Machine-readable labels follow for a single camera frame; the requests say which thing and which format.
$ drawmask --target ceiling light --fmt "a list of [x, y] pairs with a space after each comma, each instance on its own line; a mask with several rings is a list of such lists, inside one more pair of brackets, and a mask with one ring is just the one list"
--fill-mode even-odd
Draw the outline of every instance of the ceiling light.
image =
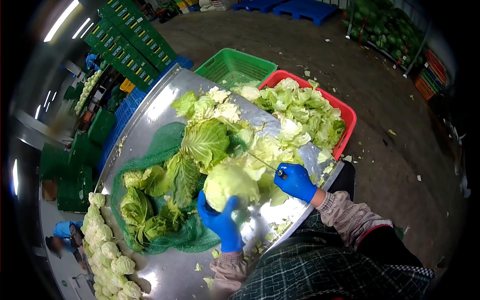
[[67, 17], [72, 13], [73, 9], [77, 7], [78, 5], [78, 0], [73, 0], [72, 3], [67, 7], [67, 9], [60, 15], [60, 18], [55, 22], [55, 24], [52, 26], [50, 31], [48, 32], [47, 36], [43, 40], [44, 42], [49, 42], [52, 40], [53, 36], [57, 32], [57, 30], [60, 28], [62, 23], [67, 19]]
[[75, 34], [72, 36], [72, 39], [76, 38], [77, 35], [80, 33], [80, 31], [85, 27], [85, 25], [87, 25], [87, 23], [90, 21], [90, 18], [87, 18], [85, 20], [85, 22], [82, 24], [82, 26], [80, 26], [80, 28], [78, 28], [77, 32], [75, 32]]
[[15, 162], [13, 163], [12, 176], [13, 176], [13, 188], [15, 189], [15, 195], [17, 195], [17, 193], [18, 193], [17, 160], [15, 160]]
[[43, 107], [47, 105], [48, 97], [50, 96], [51, 91], [48, 91], [47, 98], [45, 98], [45, 103], [43, 104]]
[[83, 38], [84, 35], [87, 33], [87, 31], [90, 29], [90, 27], [93, 26], [93, 23], [90, 24], [90, 26], [87, 27], [87, 29], [82, 33], [82, 35], [80, 36], [80, 38]]
[[38, 119], [38, 113], [40, 112], [40, 107], [42, 107], [42, 106], [39, 105], [39, 106], [36, 108], [35, 120]]

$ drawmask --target green net bag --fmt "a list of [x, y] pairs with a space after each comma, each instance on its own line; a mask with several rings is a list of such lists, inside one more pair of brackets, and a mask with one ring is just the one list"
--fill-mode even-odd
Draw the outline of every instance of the green net bag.
[[[132, 158], [115, 175], [113, 180], [112, 193], [110, 195], [110, 207], [117, 223], [123, 232], [125, 242], [130, 249], [134, 249], [133, 237], [126, 229], [126, 224], [120, 214], [121, 198], [127, 190], [122, 184], [122, 175], [130, 170], [144, 170], [146, 168], [161, 164], [176, 154], [180, 148], [183, 139], [185, 124], [180, 122], [169, 123], [156, 131], [152, 142], [148, 147], [145, 156], [141, 158]], [[203, 186], [206, 176], [203, 175], [198, 184], [197, 192]], [[157, 215], [160, 209], [167, 204], [164, 197], [150, 197], [154, 215]], [[190, 205], [182, 212], [190, 212], [197, 206], [197, 199], [194, 199]], [[220, 238], [213, 231], [206, 228], [200, 216], [197, 213], [189, 214], [180, 230], [175, 233], [169, 233], [162, 237], [157, 237], [148, 245], [142, 253], [160, 254], [169, 247], [173, 247], [182, 252], [203, 252], [220, 243]]]

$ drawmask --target metal table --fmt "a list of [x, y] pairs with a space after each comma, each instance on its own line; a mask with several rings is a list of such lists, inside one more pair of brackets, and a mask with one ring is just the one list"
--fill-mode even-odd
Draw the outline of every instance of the metal table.
[[[208, 298], [208, 288], [203, 281], [203, 277], [213, 277], [215, 275], [208, 266], [213, 259], [211, 254], [213, 249], [202, 253], [183, 253], [170, 248], [159, 255], [142, 255], [128, 249], [109, 207], [108, 195], [111, 192], [113, 178], [119, 168], [131, 157], [145, 155], [154, 133], [160, 127], [174, 121], [187, 122], [185, 118], [176, 117], [175, 109], [170, 107], [175, 99], [188, 91], [198, 92], [200, 88], [203, 91], [208, 91], [214, 86], [216, 86], [214, 82], [183, 69], [179, 65], [173, 66], [147, 94], [125, 126], [108, 157], [96, 186], [96, 192], [107, 195], [107, 203], [102, 208], [102, 215], [106, 223], [112, 228], [114, 236], [119, 240], [120, 250], [125, 255], [130, 256], [137, 264], [136, 272], [130, 279], [136, 281], [142, 290], [148, 293], [144, 295], [145, 299], [192, 299], [192, 295], [195, 295], [198, 299]], [[268, 133], [276, 136], [280, 132], [280, 121], [271, 114], [234, 93], [231, 95], [231, 101], [240, 106], [242, 119], [249, 121], [252, 126], [266, 122], [264, 131], [259, 132], [259, 134]], [[321, 165], [317, 164], [320, 149], [312, 143], [301, 147], [299, 152], [306, 169], [310, 174], [315, 173], [317, 179], [323, 175], [324, 168], [333, 162], [331, 160]], [[342, 167], [343, 162], [336, 162], [330, 175], [324, 175], [323, 189], [327, 190], [331, 186]], [[279, 206], [270, 207], [269, 203], [266, 203], [261, 207], [251, 207], [249, 209], [252, 215], [251, 221], [242, 227], [241, 234], [243, 241], [246, 243], [244, 247], [245, 255], [250, 256], [250, 263], [252, 264], [260, 257], [258, 253], [252, 254], [252, 248], [255, 247], [257, 241], [261, 240], [263, 242], [265, 248], [263, 253], [267, 252], [271, 246], [275, 246], [288, 238], [314, 207], [299, 199], [289, 198]], [[273, 231], [269, 224], [273, 222], [283, 224], [285, 221], [282, 219], [290, 221], [289, 227], [276, 240], [265, 241], [265, 235]], [[200, 272], [194, 271], [197, 263], [203, 266], [203, 270]]]

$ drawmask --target knife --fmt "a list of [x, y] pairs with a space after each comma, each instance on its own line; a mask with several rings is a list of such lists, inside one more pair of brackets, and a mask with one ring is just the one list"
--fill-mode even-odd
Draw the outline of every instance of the knife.
[[258, 160], [259, 162], [261, 162], [262, 164], [266, 165], [267, 167], [271, 168], [273, 171], [275, 171], [277, 173], [277, 175], [281, 178], [281, 179], [287, 179], [287, 175], [285, 174], [285, 172], [283, 170], [277, 170], [275, 169], [274, 167], [272, 167], [271, 165], [267, 164], [266, 162], [264, 162], [263, 160], [259, 159], [258, 157], [256, 157], [255, 155], [253, 155], [250, 151], [247, 151], [248, 154], [250, 154], [251, 156], [253, 156], [256, 160]]

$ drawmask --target blue glove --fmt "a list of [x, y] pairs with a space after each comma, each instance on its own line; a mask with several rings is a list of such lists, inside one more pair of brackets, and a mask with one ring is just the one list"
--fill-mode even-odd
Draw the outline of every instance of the blue glove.
[[197, 211], [204, 225], [216, 233], [222, 241], [222, 252], [237, 252], [242, 249], [241, 235], [231, 214], [238, 202], [237, 196], [231, 196], [223, 209], [223, 212], [209, 211], [205, 207], [205, 194], [200, 191], [198, 194]]
[[310, 203], [317, 192], [317, 186], [310, 181], [307, 170], [302, 165], [290, 163], [280, 163], [277, 170], [282, 170], [287, 178], [282, 179], [275, 172], [274, 183], [290, 196]]

